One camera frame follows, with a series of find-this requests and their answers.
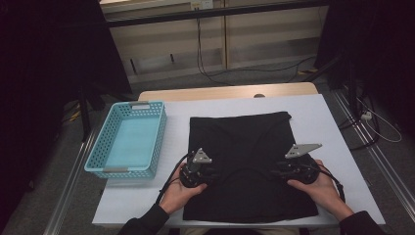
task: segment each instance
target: hand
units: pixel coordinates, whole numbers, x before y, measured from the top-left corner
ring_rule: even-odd
[[[323,165],[320,160],[315,161],[319,165]],[[317,180],[312,184],[306,185],[294,179],[287,183],[308,194],[317,205],[334,215],[338,221],[354,214],[351,208],[339,197],[332,179],[324,173],[320,173]]]
[[[160,207],[168,214],[172,214],[173,212],[182,209],[190,198],[202,193],[208,187],[206,184],[201,184],[196,188],[186,188],[183,186],[179,179],[180,168],[183,165],[184,164],[181,164],[174,172],[171,177],[172,181],[160,202]]]

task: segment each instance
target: cable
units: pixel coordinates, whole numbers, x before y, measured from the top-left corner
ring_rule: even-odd
[[[327,176],[329,176],[331,179],[333,179],[333,181],[335,181],[335,184],[336,184],[336,188],[338,189],[338,191],[339,191],[339,197],[342,199],[342,201],[345,203],[346,202],[346,196],[345,196],[345,191],[344,191],[344,186],[343,186],[343,184],[332,174],[332,172],[330,172],[330,170],[326,167],[326,166],[324,166],[324,165],[322,165],[322,164],[319,164],[319,166],[321,166],[321,167],[323,167],[324,169],[326,169],[327,171],[325,171],[325,170],[322,170],[322,169],[320,169],[320,168],[315,168],[315,167],[313,167],[313,166],[311,166],[311,165],[308,165],[308,164],[299,164],[299,166],[302,166],[302,167],[306,167],[306,168],[310,168],[310,169],[313,169],[313,170],[315,170],[315,171],[318,171],[318,172],[320,172],[320,173],[323,173],[323,174],[325,174],[325,175],[327,175]]]
[[[351,123],[349,123],[348,125],[345,125],[345,126],[342,126],[342,125],[344,125],[347,121],[351,121]],[[351,127],[351,126],[353,126],[353,125],[355,125],[355,124],[357,124],[358,122],[360,121],[360,118],[357,118],[357,119],[355,119],[355,120],[353,120],[353,119],[347,119],[347,120],[345,120],[342,124],[340,124],[339,125],[339,130],[344,130],[344,129],[347,129],[347,128],[349,128],[349,127]]]
[[[198,23],[198,69],[199,69],[199,72],[202,75],[204,75],[205,77],[207,77],[212,82],[233,86],[233,84],[231,84],[231,83],[223,82],[223,81],[217,81],[217,80],[212,79],[207,74],[207,72],[205,71],[204,60],[202,58],[202,42],[201,42],[201,34],[202,34],[202,31],[201,31],[201,20],[200,19],[196,19],[196,21]]]
[[[373,112],[374,112],[374,110],[375,110],[375,107],[374,107],[374,105],[373,105],[373,101],[372,101],[372,99],[371,99],[371,97],[368,95],[368,94],[366,94],[366,93],[363,93],[360,97],[356,97],[356,100],[357,101],[359,101],[363,106],[364,106],[364,108],[366,108],[366,109],[369,109],[368,108],[368,106],[363,102],[363,101],[361,101],[361,99],[363,99],[363,96],[367,96],[368,98],[369,98],[369,102],[370,102],[370,105],[371,105],[371,107],[372,107],[372,109],[373,109]],[[357,119],[356,120],[354,120],[352,123],[350,123],[349,125],[347,125],[347,126],[340,126],[339,127],[339,129],[340,130],[342,130],[342,129],[346,129],[346,128],[349,128],[349,127],[351,127],[351,126],[353,126],[353,125],[355,125],[355,124],[357,124],[358,122],[360,122],[361,121],[361,114],[363,114],[363,112],[364,112],[364,110],[363,110],[363,107],[362,106],[360,106],[359,107],[359,110],[360,110],[360,115],[357,117]],[[374,116],[374,118],[372,118],[372,121],[373,121],[373,123],[374,123],[374,125],[375,125],[375,133],[376,132],[380,132],[380,126],[379,126],[379,122],[378,122],[378,119],[377,119],[377,117],[376,116]],[[369,147],[369,146],[371,146],[371,145],[373,145],[373,144],[375,144],[375,143],[377,143],[378,142],[378,140],[379,140],[379,134],[377,134],[374,138],[372,138],[370,141],[368,141],[366,144],[363,144],[363,145],[361,145],[361,146],[359,146],[359,147],[355,147],[355,148],[349,148],[351,151],[355,151],[355,150],[360,150],[360,149],[364,149],[364,148],[366,148],[366,147]]]
[[[338,128],[343,128],[342,125],[346,124],[348,121],[353,121],[353,119],[346,117],[346,120],[342,121],[340,124],[337,124]]]
[[[78,108],[79,102],[75,102],[73,105],[71,105],[67,110],[64,110],[64,115],[67,115],[70,111],[72,111],[75,107]]]
[[[180,164],[183,162],[184,159],[186,159],[189,156],[189,154],[183,156],[183,158],[180,159],[180,161],[176,164],[176,166],[174,167],[173,171],[171,172],[170,176],[168,177],[168,179],[165,181],[164,185],[162,186],[162,188],[160,189],[160,193],[159,196],[156,199],[156,204],[158,205],[161,201],[162,196],[164,195],[165,191],[167,190],[168,186],[170,186],[170,183],[172,183],[174,180],[176,180],[177,178],[173,179],[170,181],[171,177],[173,176],[174,172],[180,167]]]
[[[74,120],[76,120],[77,118],[79,118],[81,116],[82,116],[81,111],[77,111],[71,117],[61,120],[61,123],[65,123],[67,121],[74,121]]]
[[[318,8],[317,14],[318,14],[318,20],[320,20],[320,28],[321,28],[321,31],[323,31],[323,23],[321,21],[320,10],[321,10],[321,7]]]
[[[387,120],[385,120],[383,117],[379,116],[378,114],[376,114],[376,112],[374,112],[373,110],[369,109],[360,99],[357,98],[357,101],[360,102],[369,112],[371,112],[372,114],[374,114],[376,117],[380,118],[382,121],[384,121],[387,125],[389,125],[392,129],[394,129],[394,131],[396,131],[396,133],[399,135],[399,139],[398,140],[391,140],[386,138],[385,136],[383,136],[380,131],[375,130],[367,121],[366,119],[366,124],[369,126],[369,128],[371,128],[377,135],[379,135],[380,137],[382,137],[383,139],[393,142],[393,143],[398,143],[402,140],[402,135],[400,134],[400,132],[392,125],[390,124]]]
[[[197,24],[198,24],[198,69],[199,69],[199,72],[202,75],[206,76],[210,81],[215,82],[215,83],[233,86],[234,84],[231,84],[231,83],[228,83],[228,82],[217,81],[217,80],[212,79],[213,76],[218,76],[218,75],[221,75],[221,74],[224,74],[224,73],[227,73],[227,72],[233,72],[233,71],[285,71],[285,70],[289,70],[291,68],[296,68],[296,73],[293,75],[293,77],[291,77],[289,80],[286,81],[286,83],[288,83],[297,76],[297,73],[299,71],[299,66],[302,63],[304,63],[304,62],[306,62],[310,59],[315,59],[315,56],[308,57],[306,59],[301,60],[298,63],[295,63],[292,66],[288,66],[286,68],[281,68],[281,69],[275,69],[275,70],[236,69],[236,70],[224,70],[224,71],[220,71],[220,72],[217,72],[217,73],[208,74],[205,71],[204,62],[203,62],[203,58],[202,58],[201,21],[200,21],[200,19],[196,19],[196,21],[197,21]]]

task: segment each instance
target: metal rail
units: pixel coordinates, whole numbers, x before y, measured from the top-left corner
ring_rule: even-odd
[[[353,123],[352,114],[348,109],[348,102],[345,95],[335,92],[335,98],[339,103],[339,106],[345,113],[345,115],[351,119],[350,123]],[[373,140],[373,137],[370,135],[369,130],[361,121],[359,121],[357,124],[354,124],[353,127],[357,135],[359,136],[360,140],[363,142],[363,144],[367,144],[369,143],[369,141]],[[382,150],[379,148],[377,144],[369,146],[366,149],[369,152],[375,164],[378,166],[378,168],[384,175],[384,177],[389,182],[391,188],[399,198],[400,202],[408,212],[409,216],[415,222],[415,197],[413,193],[402,181],[400,176],[397,174],[397,172],[394,170],[394,168],[388,161],[388,158],[385,156],[385,154],[382,152]]]
[[[64,223],[64,218],[67,215],[67,211],[72,199],[72,195],[75,191],[79,175],[83,171],[83,165],[85,164],[87,154],[90,153],[93,143],[98,137],[98,132],[99,128],[97,125],[95,125],[86,141],[82,142],[78,155],[76,156],[75,163],[73,164],[72,170],[70,171],[65,188],[58,203],[55,206],[55,209],[52,213],[51,218],[49,219],[43,235],[59,234],[62,224]]]
[[[99,22],[99,23],[74,23],[74,24],[60,25],[59,28],[60,29],[65,29],[65,28],[76,29],[76,28],[90,28],[90,27],[121,27],[121,26],[131,26],[131,25],[138,25],[138,24],[176,22],[176,21],[184,21],[184,20],[191,20],[191,19],[202,19],[202,18],[233,16],[233,15],[242,15],[242,14],[250,14],[250,13],[274,12],[274,11],[293,10],[293,9],[301,9],[301,8],[321,7],[321,6],[328,6],[330,5],[331,2],[333,2],[333,0],[297,0],[297,1],[259,4],[259,5],[250,5],[250,6],[241,6],[241,7],[215,8],[215,9],[207,9],[207,10],[200,10],[200,11],[168,13],[168,14],[148,16],[148,17],[114,19],[114,20],[107,20],[106,22]]]

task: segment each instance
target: gray floor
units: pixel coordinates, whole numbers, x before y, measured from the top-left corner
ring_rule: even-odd
[[[251,69],[275,70],[290,66],[294,63],[258,66]],[[300,71],[311,69],[312,60],[300,65]],[[286,82],[296,73],[296,69],[282,71],[232,71],[214,76],[213,79],[228,82],[234,85],[266,84]],[[304,76],[297,76],[293,81],[303,80]],[[337,123],[346,119],[346,115],[339,105],[334,91],[331,91],[322,77],[315,82],[319,93],[323,94]],[[137,97],[145,90],[177,89],[191,87],[221,86],[223,84],[208,80],[201,74],[187,75],[183,77],[158,80],[157,82],[141,82],[132,85],[134,95]],[[116,100],[104,97],[108,101],[105,111],[91,111],[89,114],[92,123],[99,123],[108,111],[108,107]],[[376,105],[377,113],[391,120],[382,109],[381,104]],[[382,134],[390,138],[396,138],[395,133],[386,124],[381,122]],[[362,144],[353,127],[342,131],[345,141],[350,148]],[[62,125],[59,138],[54,148],[49,153],[49,162],[42,169],[42,173],[35,180],[35,190],[24,195],[19,207],[11,217],[8,226],[2,234],[43,234],[48,221],[54,211],[55,205],[60,199],[65,188],[67,178],[71,172],[71,166],[76,161],[81,147],[82,124],[80,118],[75,121],[65,121]],[[413,138],[403,135],[399,143],[390,143],[380,139],[375,147],[379,147],[390,162],[392,168],[401,177],[410,192],[415,190],[415,178],[413,166],[415,165],[415,141]],[[387,226],[385,229],[391,234],[415,234],[415,223],[408,215],[401,200],[397,197],[389,182],[384,177],[378,165],[371,155],[370,149],[352,151],[365,179],[370,182],[369,187],[377,202]],[[107,229],[91,224],[96,206],[101,198],[101,190],[105,187],[106,180],[99,179],[87,172],[81,172],[77,181],[77,188],[73,192],[70,207],[66,211],[63,226],[59,234],[116,234],[118,229]],[[320,228],[313,230],[312,234],[339,234],[336,228]]]

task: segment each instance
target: black controller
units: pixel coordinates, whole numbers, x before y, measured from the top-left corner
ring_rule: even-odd
[[[180,181],[186,188],[195,188],[203,183],[210,185],[220,176],[214,168],[209,167],[211,163],[212,159],[202,149],[192,152],[180,169]]]
[[[308,152],[320,148],[321,144],[293,145],[285,159],[276,164],[271,173],[283,180],[295,179],[304,184],[313,183],[320,173],[320,167]]]
[[[319,169],[319,166],[315,160],[310,155],[303,155],[277,163],[277,169],[271,173],[283,180],[295,179],[304,184],[311,184],[318,177],[319,171],[316,169]]]

